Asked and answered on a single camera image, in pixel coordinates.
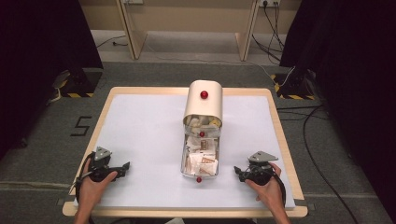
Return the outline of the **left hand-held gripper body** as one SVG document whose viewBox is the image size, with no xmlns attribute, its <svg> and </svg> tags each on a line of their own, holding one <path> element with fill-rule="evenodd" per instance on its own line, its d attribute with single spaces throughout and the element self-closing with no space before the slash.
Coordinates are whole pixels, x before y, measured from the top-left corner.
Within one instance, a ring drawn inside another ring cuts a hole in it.
<svg viewBox="0 0 396 224">
<path fill-rule="evenodd" d="M 121 167 L 109 167 L 108 164 L 111 159 L 112 152 L 103 148 L 97 147 L 92 153 L 92 158 L 89 165 L 89 177 L 94 182 L 103 181 L 112 172 L 122 171 Z"/>
</svg>

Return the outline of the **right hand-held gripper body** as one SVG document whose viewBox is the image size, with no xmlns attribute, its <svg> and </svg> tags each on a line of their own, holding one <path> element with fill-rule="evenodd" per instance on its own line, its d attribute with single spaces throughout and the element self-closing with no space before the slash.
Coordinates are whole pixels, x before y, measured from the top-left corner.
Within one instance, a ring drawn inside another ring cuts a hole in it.
<svg viewBox="0 0 396 224">
<path fill-rule="evenodd" d="M 275 170 L 270 164 L 271 161 L 277 161 L 278 157 L 273 156 L 263 151 L 257 151 L 247 158 L 249 165 L 245 170 L 247 172 L 247 179 L 252 180 L 258 185 L 265 185 L 272 176 Z"/>
</svg>

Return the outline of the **person's right hand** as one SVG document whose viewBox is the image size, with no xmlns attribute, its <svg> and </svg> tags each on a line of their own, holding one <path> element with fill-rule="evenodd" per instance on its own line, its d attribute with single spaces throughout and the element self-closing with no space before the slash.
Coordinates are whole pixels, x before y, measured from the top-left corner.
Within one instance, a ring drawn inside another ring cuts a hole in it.
<svg viewBox="0 0 396 224">
<path fill-rule="evenodd" d="M 256 200 L 262 202 L 269 210 L 284 207 L 281 187 L 273 176 L 263 186 L 249 179 L 245 183 L 256 191 Z"/>
</svg>

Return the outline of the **person's left hand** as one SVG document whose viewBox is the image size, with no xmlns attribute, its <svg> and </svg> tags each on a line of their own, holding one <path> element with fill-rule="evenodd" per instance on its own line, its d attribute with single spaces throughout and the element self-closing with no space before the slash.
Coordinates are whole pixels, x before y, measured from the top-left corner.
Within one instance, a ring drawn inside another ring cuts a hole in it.
<svg viewBox="0 0 396 224">
<path fill-rule="evenodd" d="M 117 174 L 118 172 L 114 171 L 101 182 L 94 182 L 89 177 L 85 177 L 79 190 L 78 209 L 92 210 L 100 202 L 107 186 Z"/>
</svg>

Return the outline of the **white paper sheet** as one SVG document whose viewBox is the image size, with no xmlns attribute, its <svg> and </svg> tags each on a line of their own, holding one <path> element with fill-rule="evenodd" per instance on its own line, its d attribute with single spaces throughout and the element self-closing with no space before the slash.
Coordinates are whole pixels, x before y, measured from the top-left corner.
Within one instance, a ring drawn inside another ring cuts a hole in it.
<svg viewBox="0 0 396 224">
<path fill-rule="evenodd" d="M 102 208 L 250 209 L 260 207 L 256 192 L 239 181 L 235 168 L 264 151 L 281 155 L 269 100 L 226 96 L 219 140 L 219 173 L 196 181 L 180 171 L 184 147 L 183 95 L 118 94 L 112 100 L 95 147 L 111 151 L 111 166 L 130 165 L 111 183 Z"/>
</svg>

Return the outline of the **short clear drawer red knob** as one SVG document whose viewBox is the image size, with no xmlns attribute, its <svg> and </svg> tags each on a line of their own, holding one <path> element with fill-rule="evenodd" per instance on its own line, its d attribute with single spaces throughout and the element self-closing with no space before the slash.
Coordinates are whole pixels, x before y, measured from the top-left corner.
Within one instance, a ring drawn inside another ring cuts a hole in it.
<svg viewBox="0 0 396 224">
<path fill-rule="evenodd" d="M 217 127 L 216 125 L 202 125 L 200 127 L 191 127 L 187 126 L 184 123 L 184 130 L 186 135 L 201 137 L 201 138 L 218 138 L 221 135 L 221 127 Z"/>
</svg>

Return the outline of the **pile of white yellow sachets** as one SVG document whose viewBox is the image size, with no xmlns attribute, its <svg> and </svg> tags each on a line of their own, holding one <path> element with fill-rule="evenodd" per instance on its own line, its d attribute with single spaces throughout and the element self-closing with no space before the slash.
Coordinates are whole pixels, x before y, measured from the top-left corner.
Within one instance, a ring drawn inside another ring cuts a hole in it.
<svg viewBox="0 0 396 224">
<path fill-rule="evenodd" d="M 220 127 L 222 125 L 221 120 L 216 117 L 195 115 L 184 118 L 184 123 L 191 127 L 200 127 L 202 125 L 216 125 L 217 127 Z"/>
</svg>

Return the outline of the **cream toy mailbox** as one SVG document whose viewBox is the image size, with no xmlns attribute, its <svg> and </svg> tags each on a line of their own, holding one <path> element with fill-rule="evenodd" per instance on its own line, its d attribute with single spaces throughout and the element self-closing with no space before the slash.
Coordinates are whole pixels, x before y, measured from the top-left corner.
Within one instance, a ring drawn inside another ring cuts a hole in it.
<svg viewBox="0 0 396 224">
<path fill-rule="evenodd" d="M 214 116 L 222 121 L 222 99 L 223 90 L 218 82 L 195 80 L 189 86 L 184 118 L 188 115 L 202 115 Z"/>
</svg>

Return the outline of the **black stand base striped tape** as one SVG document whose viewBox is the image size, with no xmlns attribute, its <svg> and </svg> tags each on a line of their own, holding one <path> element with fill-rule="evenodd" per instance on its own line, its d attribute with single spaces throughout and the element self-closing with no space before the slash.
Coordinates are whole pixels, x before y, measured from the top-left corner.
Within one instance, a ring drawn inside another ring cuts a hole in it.
<svg viewBox="0 0 396 224">
<path fill-rule="evenodd" d="M 73 75 L 68 70 L 60 73 L 54 80 L 51 96 L 52 101 L 65 98 L 91 98 L 97 84 L 103 74 L 99 68 L 83 68 L 82 71 Z"/>
<path fill-rule="evenodd" d="M 315 94 L 311 90 L 305 74 L 291 68 L 286 73 L 276 73 L 270 76 L 274 82 L 276 96 L 282 99 L 314 100 Z"/>
</svg>

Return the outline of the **black curtain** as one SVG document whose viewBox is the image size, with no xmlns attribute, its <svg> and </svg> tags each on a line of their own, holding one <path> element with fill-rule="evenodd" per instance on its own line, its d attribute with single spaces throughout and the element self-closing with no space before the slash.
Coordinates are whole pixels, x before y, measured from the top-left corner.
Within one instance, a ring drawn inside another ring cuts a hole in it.
<svg viewBox="0 0 396 224">
<path fill-rule="evenodd" d="M 310 69 L 396 224 L 396 0 L 301 0 L 281 63 Z"/>
<path fill-rule="evenodd" d="M 78 0 L 0 0 L 0 159 L 29 132 L 63 71 L 101 59 Z"/>
</svg>

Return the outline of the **light wooden desk frame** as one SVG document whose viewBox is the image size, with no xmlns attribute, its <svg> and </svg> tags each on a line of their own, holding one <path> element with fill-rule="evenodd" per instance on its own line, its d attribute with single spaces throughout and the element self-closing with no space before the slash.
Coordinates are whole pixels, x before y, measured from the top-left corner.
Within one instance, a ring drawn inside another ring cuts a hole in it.
<svg viewBox="0 0 396 224">
<path fill-rule="evenodd" d="M 233 33 L 244 61 L 259 0 L 117 0 L 132 58 L 137 60 L 148 32 Z"/>
</svg>

